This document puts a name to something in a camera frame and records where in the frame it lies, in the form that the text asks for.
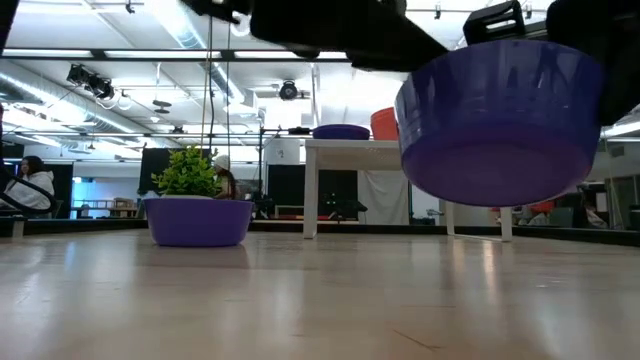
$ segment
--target ceiling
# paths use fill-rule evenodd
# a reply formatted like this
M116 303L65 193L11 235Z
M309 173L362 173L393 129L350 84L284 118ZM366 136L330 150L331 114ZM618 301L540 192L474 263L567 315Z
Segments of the ceiling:
M22 0L8 40L8 47L19 48L81 48L81 49L176 49L178 42L168 33L166 26L152 11L171 0L133 1L135 14L125 10L126 0ZM545 9L552 0L533 0L527 22L542 21ZM485 7L488 0L408 0L407 17L436 40L450 49L464 46L462 25L469 12ZM441 5L440 19L434 19L434 9ZM200 37L207 39L209 20L188 14L188 20ZM214 20L212 43L216 49L279 49L249 36L230 38L228 25ZM74 91L84 97L89 93L75 89L66 77L72 62L64 60L11 60L35 75ZM201 131L204 118L206 131L214 119L214 132L226 132L229 121L232 132L257 131L255 117L229 116L223 110L223 96L216 96L212 111L205 97L205 71L194 62L163 63L160 66L159 85L156 88L157 64L152 62L86 62L84 65L101 76L111 78L118 89L123 89L134 100L132 106L122 110L115 102L110 111L134 121L153 132L168 132L182 125L190 133ZM238 87L258 95L258 105L269 107L279 102L276 90L283 80L294 80L299 89L311 91L312 70L307 63L222 63L222 68ZM320 77L318 99L322 105L320 124L349 123L369 125L371 113L393 106L395 95L406 74L368 73L353 70L347 63L317 64ZM154 99L173 104L170 114L151 120L156 108ZM313 126L311 101L288 103L301 112L301 125ZM175 140L188 144L198 140ZM252 144L253 140L235 140L236 144Z

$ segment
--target woman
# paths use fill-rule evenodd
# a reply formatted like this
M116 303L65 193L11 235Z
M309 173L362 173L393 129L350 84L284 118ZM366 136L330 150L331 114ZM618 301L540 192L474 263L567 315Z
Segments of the woman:
M229 156L220 155L215 158L213 164L213 169L220 184L220 193L214 199L234 200L236 198L236 179L229 171Z
M53 173L45 171L44 162L42 162L42 159L39 157L27 156L22 159L18 176L54 195ZM4 193L30 208L47 209L50 206L49 199L47 199L46 196L16 181L10 182ZM10 205L3 200L0 200L0 206L10 207ZM44 217L51 217L51 214L47 214Z

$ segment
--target ceiling pipe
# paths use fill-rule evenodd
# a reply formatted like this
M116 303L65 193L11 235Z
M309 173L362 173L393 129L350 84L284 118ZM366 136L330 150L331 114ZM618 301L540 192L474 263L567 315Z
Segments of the ceiling pipe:
M150 131L132 120L97 106L93 99L87 99L73 91L70 92L70 90L9 61L0 61L0 92L1 89L16 93L28 93L31 95L30 99L38 100L37 104L60 111L62 114L66 113L69 117L75 117L79 125L83 121L91 121L102 124L103 129L109 125L114 129L114 132L147 133Z
M177 0L149 0L147 6L180 47L192 50L208 48L208 44L198 34L189 19L188 8L181 2ZM205 72L208 71L206 63L201 63L200 66ZM244 93L229 79L228 74L219 63L212 62L209 73L211 82L222 92L229 103L244 102Z

